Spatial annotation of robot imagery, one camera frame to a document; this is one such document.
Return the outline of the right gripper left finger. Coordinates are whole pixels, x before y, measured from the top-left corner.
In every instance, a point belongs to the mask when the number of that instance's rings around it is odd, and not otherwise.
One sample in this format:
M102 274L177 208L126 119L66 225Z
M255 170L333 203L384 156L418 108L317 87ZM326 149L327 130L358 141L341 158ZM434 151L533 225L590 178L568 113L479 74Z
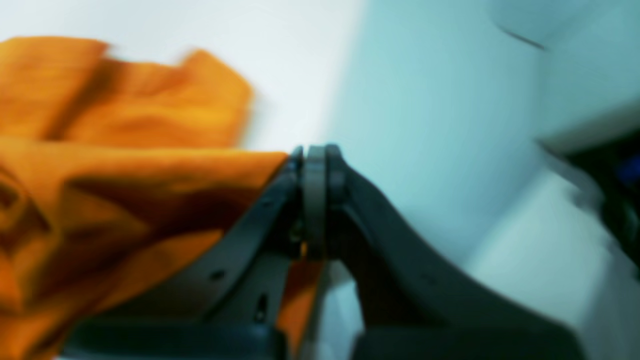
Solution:
M66 360L288 360L276 328L301 255L304 150L295 148L222 240L150 291L83 321Z

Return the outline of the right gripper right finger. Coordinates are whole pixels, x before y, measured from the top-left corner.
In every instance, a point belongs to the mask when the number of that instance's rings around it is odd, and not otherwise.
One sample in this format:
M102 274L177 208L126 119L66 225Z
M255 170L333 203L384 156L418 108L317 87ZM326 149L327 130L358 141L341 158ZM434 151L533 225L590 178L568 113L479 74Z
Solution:
M423 240L337 145L326 147L326 247L358 288L353 360L583 360L566 326L510 301Z

